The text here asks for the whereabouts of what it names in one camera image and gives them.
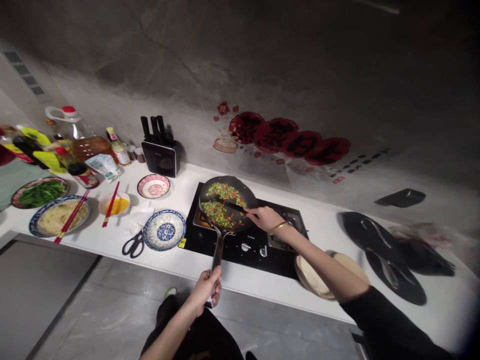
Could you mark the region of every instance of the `green shoe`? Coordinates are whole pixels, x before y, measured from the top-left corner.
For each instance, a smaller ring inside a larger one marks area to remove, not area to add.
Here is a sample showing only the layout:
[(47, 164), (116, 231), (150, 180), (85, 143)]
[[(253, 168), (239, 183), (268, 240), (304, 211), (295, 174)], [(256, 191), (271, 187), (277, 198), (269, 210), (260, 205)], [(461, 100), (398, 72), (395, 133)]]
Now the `green shoe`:
[(163, 295), (163, 301), (165, 301), (166, 298), (168, 298), (170, 295), (177, 295), (177, 288), (176, 287), (169, 287), (165, 295)]

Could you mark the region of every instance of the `bowl of beaten egg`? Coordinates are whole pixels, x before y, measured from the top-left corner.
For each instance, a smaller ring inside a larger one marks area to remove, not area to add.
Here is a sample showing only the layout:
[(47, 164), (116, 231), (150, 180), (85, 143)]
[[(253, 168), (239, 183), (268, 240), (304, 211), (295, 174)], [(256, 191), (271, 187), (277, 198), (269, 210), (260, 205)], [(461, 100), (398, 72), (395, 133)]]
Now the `bowl of beaten egg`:
[[(28, 224), (30, 233), (38, 238), (56, 237), (62, 231), (64, 224), (74, 212), (81, 198), (78, 195), (59, 197), (43, 206), (33, 215)], [(90, 203), (88, 199), (85, 199), (66, 234), (82, 225), (89, 214)]]
[[(114, 193), (109, 193), (98, 204), (98, 211), (100, 214), (106, 216), (109, 210), (110, 202)], [(120, 217), (126, 214), (130, 209), (130, 196), (125, 192), (117, 192), (115, 200), (113, 201), (113, 207), (111, 208), (111, 217)]]

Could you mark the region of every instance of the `soy sauce bottle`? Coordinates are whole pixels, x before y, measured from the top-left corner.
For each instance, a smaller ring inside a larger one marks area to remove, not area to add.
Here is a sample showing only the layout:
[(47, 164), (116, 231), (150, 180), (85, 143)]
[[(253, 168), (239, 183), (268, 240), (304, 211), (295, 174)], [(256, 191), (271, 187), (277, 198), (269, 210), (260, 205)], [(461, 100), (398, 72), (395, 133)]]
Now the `soy sauce bottle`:
[(62, 162), (66, 166), (68, 173), (78, 181), (85, 189), (94, 189), (100, 182), (83, 162), (70, 155), (63, 147), (57, 147), (56, 153), (62, 157)]
[(20, 131), (18, 131), (11, 125), (1, 125), (0, 127), (3, 130), (5, 136), (11, 139), (11, 144), (4, 144), (3, 146), (5, 146), (11, 152), (15, 153), (15, 155), (17, 155), (26, 163), (35, 164), (44, 170), (48, 170), (48, 166), (46, 166), (43, 162), (41, 162), (34, 156), (34, 151), (43, 150), (40, 146), (37, 145), (37, 143), (33, 139), (23, 135)]

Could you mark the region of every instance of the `person's hand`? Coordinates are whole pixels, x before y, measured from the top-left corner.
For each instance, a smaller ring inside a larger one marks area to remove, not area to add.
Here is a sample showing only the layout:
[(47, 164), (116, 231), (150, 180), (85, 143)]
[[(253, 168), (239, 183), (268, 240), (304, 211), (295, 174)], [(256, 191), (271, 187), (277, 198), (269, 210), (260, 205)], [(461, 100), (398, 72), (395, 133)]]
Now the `person's hand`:
[(219, 303), (220, 290), (222, 289), (222, 285), (220, 284), (220, 281), (222, 280), (222, 268), (217, 266), (215, 269), (213, 269), (213, 273), (211, 275), (210, 270), (205, 270), (200, 274), (193, 292), (185, 302), (185, 306), (190, 307), (195, 312), (197, 317), (202, 315), (204, 312), (204, 304), (212, 294), (215, 282), (217, 280), (218, 282), (215, 286), (215, 295), (213, 295), (211, 298), (212, 308), (216, 307)]
[(243, 209), (248, 213), (246, 216), (267, 233), (285, 221), (280, 214), (268, 206), (255, 209), (244, 207)]

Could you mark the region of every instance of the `black sleeve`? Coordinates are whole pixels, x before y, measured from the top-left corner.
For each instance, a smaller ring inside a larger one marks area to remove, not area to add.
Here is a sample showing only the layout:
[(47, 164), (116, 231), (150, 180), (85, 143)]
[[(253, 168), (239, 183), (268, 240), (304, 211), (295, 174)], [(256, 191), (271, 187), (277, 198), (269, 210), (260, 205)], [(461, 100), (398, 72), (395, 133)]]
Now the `black sleeve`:
[(373, 286), (340, 306), (363, 331), (375, 360), (453, 359)]

